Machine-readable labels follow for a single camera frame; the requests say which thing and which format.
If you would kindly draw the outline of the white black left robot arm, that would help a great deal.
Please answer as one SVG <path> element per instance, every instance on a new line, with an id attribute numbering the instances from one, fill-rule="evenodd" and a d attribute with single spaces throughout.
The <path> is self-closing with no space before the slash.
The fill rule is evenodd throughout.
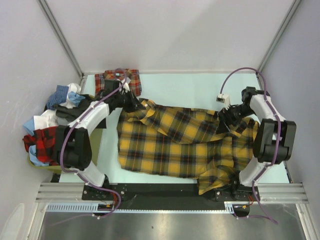
<path id="1" fill-rule="evenodd" d="M 130 90 L 130 81 L 129 77 L 110 80 L 108 88 L 98 92 L 79 117 L 68 125 L 58 125 L 55 131 L 53 159 L 63 172 L 93 187 L 93 194 L 100 200 L 110 196 L 111 188 L 107 176 L 92 161 L 90 135 L 117 108 L 128 113 L 146 108 Z"/>

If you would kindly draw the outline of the yellow plaid long sleeve shirt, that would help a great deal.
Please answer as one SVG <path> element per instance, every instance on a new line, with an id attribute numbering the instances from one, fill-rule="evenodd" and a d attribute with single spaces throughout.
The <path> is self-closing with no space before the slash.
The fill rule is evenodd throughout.
<path id="1" fill-rule="evenodd" d="M 124 170 L 195 179 L 202 195 L 230 184 L 253 157 L 260 125 L 250 117 L 219 134 L 214 110 L 144 98 L 141 103 L 143 110 L 119 115 L 118 161 Z"/>

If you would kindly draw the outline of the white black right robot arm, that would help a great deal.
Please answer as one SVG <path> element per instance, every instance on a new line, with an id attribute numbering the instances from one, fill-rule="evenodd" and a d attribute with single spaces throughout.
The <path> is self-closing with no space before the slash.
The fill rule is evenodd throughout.
<path id="1" fill-rule="evenodd" d="M 253 142 L 253 157 L 230 185 L 230 198 L 236 201 L 251 199 L 258 190 L 253 186 L 274 165 L 290 159 L 297 125 L 286 120 L 276 110 L 267 91 L 246 87 L 241 92 L 241 104 L 232 105 L 227 94 L 220 93 L 217 102 L 224 108 L 218 112 L 218 133 L 227 133 L 250 115 L 256 115 L 260 126 Z"/>

